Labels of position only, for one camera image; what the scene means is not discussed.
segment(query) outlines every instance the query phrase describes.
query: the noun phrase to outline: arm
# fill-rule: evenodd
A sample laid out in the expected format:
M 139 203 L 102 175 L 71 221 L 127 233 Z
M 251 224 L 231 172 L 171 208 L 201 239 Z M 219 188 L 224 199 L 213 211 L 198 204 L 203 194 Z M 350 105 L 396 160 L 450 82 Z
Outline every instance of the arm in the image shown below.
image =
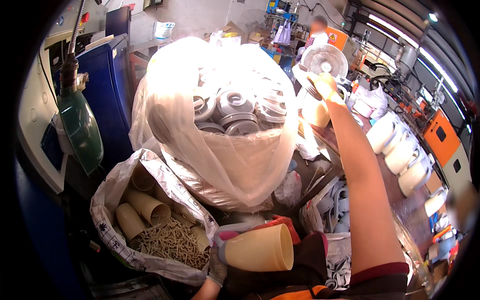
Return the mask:
M 352 274 L 382 264 L 404 263 L 372 147 L 337 94 L 333 77 L 322 73 L 314 83 L 326 101 L 348 183 Z
M 218 257 L 218 246 L 210 248 L 210 272 L 202 287 L 193 296 L 192 300 L 215 300 L 227 277 L 227 266 Z
M 221 286 L 210 278 L 207 278 L 192 300 L 215 300 L 218 297 L 220 289 Z

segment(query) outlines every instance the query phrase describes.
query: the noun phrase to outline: glove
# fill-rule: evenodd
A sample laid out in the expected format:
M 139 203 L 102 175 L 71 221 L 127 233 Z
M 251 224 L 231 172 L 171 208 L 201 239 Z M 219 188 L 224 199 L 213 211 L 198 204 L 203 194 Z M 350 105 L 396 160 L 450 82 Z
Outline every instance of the glove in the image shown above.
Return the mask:
M 213 245 L 213 247 L 210 248 L 210 272 L 208 272 L 207 278 L 222 287 L 226 277 L 227 265 L 221 262 L 218 257 L 218 246 Z

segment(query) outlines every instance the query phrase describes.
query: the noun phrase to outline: orange machine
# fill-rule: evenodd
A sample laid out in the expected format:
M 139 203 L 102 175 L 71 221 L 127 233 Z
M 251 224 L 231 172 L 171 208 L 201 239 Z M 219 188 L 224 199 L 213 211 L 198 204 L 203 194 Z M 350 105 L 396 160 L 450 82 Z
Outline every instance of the orange machine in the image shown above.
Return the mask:
M 357 56 L 353 54 L 359 48 L 358 43 L 352 40 L 346 33 L 331 27 L 327 28 L 326 33 L 328 35 L 328 43 L 343 52 L 350 66 L 357 59 Z
M 450 121 L 441 109 L 435 112 L 430 125 L 423 133 L 440 165 L 444 167 L 461 144 Z

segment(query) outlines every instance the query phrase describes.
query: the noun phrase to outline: electric fan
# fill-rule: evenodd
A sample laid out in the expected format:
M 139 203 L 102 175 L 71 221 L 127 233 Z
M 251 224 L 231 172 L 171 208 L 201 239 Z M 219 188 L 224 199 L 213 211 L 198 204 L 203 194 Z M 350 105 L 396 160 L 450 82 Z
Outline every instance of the electric fan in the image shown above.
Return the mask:
M 329 44 L 308 47 L 303 53 L 301 63 L 317 75 L 328 72 L 333 77 L 338 75 L 345 77 L 348 72 L 345 55 L 337 47 Z

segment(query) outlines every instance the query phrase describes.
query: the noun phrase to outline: flexible metal hose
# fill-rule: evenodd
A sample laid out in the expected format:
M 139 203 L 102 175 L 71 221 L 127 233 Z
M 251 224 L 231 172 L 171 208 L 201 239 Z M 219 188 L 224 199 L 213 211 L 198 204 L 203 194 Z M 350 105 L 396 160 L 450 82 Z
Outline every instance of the flexible metal hose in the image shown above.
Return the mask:
M 73 54 L 75 52 L 75 44 L 77 43 L 78 27 L 80 26 L 80 20 L 84 12 L 85 0 L 80 1 L 80 9 L 78 10 L 77 20 L 75 21 L 75 26 L 73 27 L 72 39 L 68 45 L 68 54 Z

